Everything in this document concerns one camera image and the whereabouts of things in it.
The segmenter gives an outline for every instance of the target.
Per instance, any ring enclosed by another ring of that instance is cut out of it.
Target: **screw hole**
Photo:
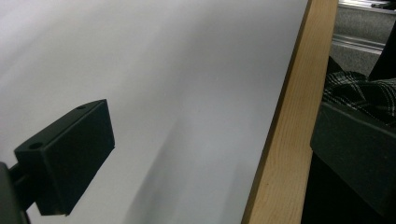
[[[43,146],[43,143],[33,143],[29,146],[30,149],[38,149]]]

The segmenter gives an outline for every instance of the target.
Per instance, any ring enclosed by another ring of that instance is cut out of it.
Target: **checkered cloth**
[[[326,76],[324,102],[346,105],[396,128],[396,78],[369,81],[356,72]]]

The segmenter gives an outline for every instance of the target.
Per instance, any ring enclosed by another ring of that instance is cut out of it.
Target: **black mount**
[[[81,105],[17,147],[18,163],[0,162],[0,223],[70,214],[115,145],[106,100]]]

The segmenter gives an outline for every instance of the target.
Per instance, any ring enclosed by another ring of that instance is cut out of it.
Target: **white surface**
[[[3,1],[0,160],[108,100],[116,148],[69,217],[240,223],[306,0]]]

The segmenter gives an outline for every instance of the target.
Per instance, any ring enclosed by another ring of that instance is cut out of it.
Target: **wooden edge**
[[[293,66],[294,61],[295,61],[295,57],[296,57],[296,54],[297,54],[298,46],[300,45],[300,42],[301,42],[301,37],[303,35],[303,30],[304,30],[304,27],[305,27],[306,18],[308,16],[309,8],[311,7],[311,3],[312,3],[312,0],[308,0],[307,5],[306,5],[306,10],[305,10],[305,13],[304,13],[304,16],[303,16],[303,20],[302,20],[302,23],[301,23],[301,26],[300,26],[300,30],[299,30],[299,33],[297,35],[297,40],[296,40],[296,43],[294,44],[294,50],[293,50],[293,53],[291,54],[288,71],[286,73],[285,81],[284,81],[283,86],[282,86],[282,91],[280,93],[279,100],[278,100],[278,102],[276,104],[276,111],[275,111],[273,120],[271,122],[270,130],[269,130],[269,132],[267,134],[267,139],[265,141],[265,145],[264,145],[264,148],[262,150],[262,156],[260,157],[259,165],[258,165],[256,174],[254,176],[253,184],[252,184],[252,187],[251,187],[248,199],[247,199],[247,206],[245,207],[245,212],[244,212],[244,215],[242,217],[242,222],[241,222],[243,224],[249,223],[249,221],[250,221],[250,216],[251,216],[251,213],[253,211],[253,205],[254,205],[254,203],[256,201],[257,192],[259,190],[260,182],[262,180],[262,173],[264,171],[264,164],[265,164],[265,161],[267,159],[268,151],[269,151],[269,148],[271,146],[271,143],[272,143],[272,140],[273,140],[273,137],[274,137],[277,121],[279,119],[280,109],[282,107],[283,100],[285,99],[286,88],[288,87],[288,83],[289,83],[291,69],[292,69],[292,66]]]
[[[337,0],[310,0],[242,223],[300,223]]]

